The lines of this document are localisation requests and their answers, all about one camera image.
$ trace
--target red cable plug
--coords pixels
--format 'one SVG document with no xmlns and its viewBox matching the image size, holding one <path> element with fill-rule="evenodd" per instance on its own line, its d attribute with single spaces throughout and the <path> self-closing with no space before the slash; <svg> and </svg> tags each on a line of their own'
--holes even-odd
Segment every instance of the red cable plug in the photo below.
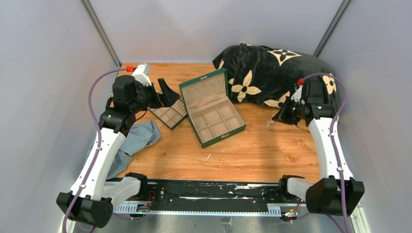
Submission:
<svg viewBox="0 0 412 233">
<path fill-rule="evenodd" d="M 135 68 L 134 67 L 126 67 L 126 71 L 127 72 L 133 72 L 133 71 L 135 71 Z"/>
<path fill-rule="evenodd" d="M 297 81 L 297 84 L 298 84 L 299 86 L 302 86 L 304 82 L 305 82 L 305 81 L 303 81 L 303 79 L 299 79 L 299 80 Z"/>
</svg>

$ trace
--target gray floor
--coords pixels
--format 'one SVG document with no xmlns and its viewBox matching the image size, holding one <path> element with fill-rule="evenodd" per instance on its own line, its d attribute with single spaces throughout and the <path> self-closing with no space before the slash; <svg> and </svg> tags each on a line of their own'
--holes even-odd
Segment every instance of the gray floor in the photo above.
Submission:
<svg viewBox="0 0 412 233">
<path fill-rule="evenodd" d="M 332 221 L 324 215 L 312 214 L 292 225 L 280 224 L 277 217 L 238 216 L 232 217 L 230 226 L 222 224 L 222 218 L 222 216 L 169 215 L 147 216 L 139 221 L 128 221 L 113 217 L 106 227 L 96 229 L 95 233 L 340 233 Z M 342 218 L 336 217 L 336 219 L 343 226 Z M 223 221 L 230 221 L 230 217 L 224 217 Z M 84 232 L 76 227 L 75 233 Z"/>
</svg>

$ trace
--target wooden tabletop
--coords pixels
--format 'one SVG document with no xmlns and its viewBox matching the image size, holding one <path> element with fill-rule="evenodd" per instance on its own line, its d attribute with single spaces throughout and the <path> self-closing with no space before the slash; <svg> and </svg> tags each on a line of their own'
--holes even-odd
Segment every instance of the wooden tabletop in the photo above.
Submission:
<svg viewBox="0 0 412 233">
<path fill-rule="evenodd" d="M 124 63 L 122 67 L 137 66 Z M 157 79 L 180 93 L 179 83 L 215 70 L 212 64 L 150 63 L 149 77 L 160 91 Z M 119 75 L 131 74 L 122 71 Z M 310 133 L 295 126 L 267 121 L 278 109 L 251 103 L 234 104 L 246 123 L 246 130 L 202 149 L 185 119 L 173 131 L 148 112 L 136 123 L 154 120 L 162 137 L 133 156 L 126 171 L 148 178 L 278 182 L 282 175 L 298 175 L 311 182 L 319 179 L 319 164 Z"/>
</svg>

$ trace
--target robotic arm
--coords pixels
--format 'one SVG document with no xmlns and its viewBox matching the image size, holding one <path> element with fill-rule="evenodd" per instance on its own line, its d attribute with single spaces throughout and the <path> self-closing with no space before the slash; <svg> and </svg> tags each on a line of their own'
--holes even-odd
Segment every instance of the robotic arm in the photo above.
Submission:
<svg viewBox="0 0 412 233">
<path fill-rule="evenodd" d="M 74 200 L 74 194 L 82 189 L 70 211 L 70 220 L 102 228 L 109 222 L 113 209 L 119 204 L 132 196 L 141 199 L 147 195 L 147 177 L 141 174 L 128 173 L 114 186 L 104 186 L 104 182 L 117 151 L 136 122 L 136 113 L 147 111 L 148 107 L 171 107 L 180 98 L 179 94 L 166 85 L 164 79 L 158 79 L 162 92 L 156 93 L 147 76 L 149 70 L 148 64 L 141 64 L 132 75 L 122 75 L 115 79 L 113 97 L 109 98 L 106 110 L 100 116 L 100 148 L 96 137 L 78 179 L 68 193 L 61 192 L 56 200 L 60 209 L 66 212 Z M 87 174 L 96 150 L 100 150 L 99 158 Z"/>
<path fill-rule="evenodd" d="M 354 180 L 346 164 L 337 122 L 334 122 L 333 132 L 330 133 L 335 115 L 336 110 L 329 102 L 326 87 L 320 78 L 307 79 L 286 99 L 279 113 L 273 117 L 273 120 L 286 124 L 297 124 L 300 120 L 306 122 L 316 145 L 321 177 L 317 183 L 310 183 L 303 177 L 283 176 L 279 180 L 279 194 L 286 201 L 299 197 L 306 202 L 311 213 L 342 216 L 345 211 L 347 215 L 351 215 L 365 188 L 363 182 Z"/>
</svg>

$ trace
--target green jewelry box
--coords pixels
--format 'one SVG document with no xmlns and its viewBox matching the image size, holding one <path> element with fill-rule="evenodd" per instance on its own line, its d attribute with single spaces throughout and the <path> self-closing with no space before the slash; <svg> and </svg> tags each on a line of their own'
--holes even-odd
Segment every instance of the green jewelry box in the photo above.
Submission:
<svg viewBox="0 0 412 233">
<path fill-rule="evenodd" d="M 185 106 L 181 99 L 178 99 L 172 107 L 158 108 L 148 110 L 157 117 L 163 124 L 165 124 L 170 130 L 174 130 L 182 121 L 188 117 Z"/>
<path fill-rule="evenodd" d="M 228 97 L 225 68 L 181 83 L 179 88 L 202 148 L 245 130 L 246 124 Z"/>
</svg>

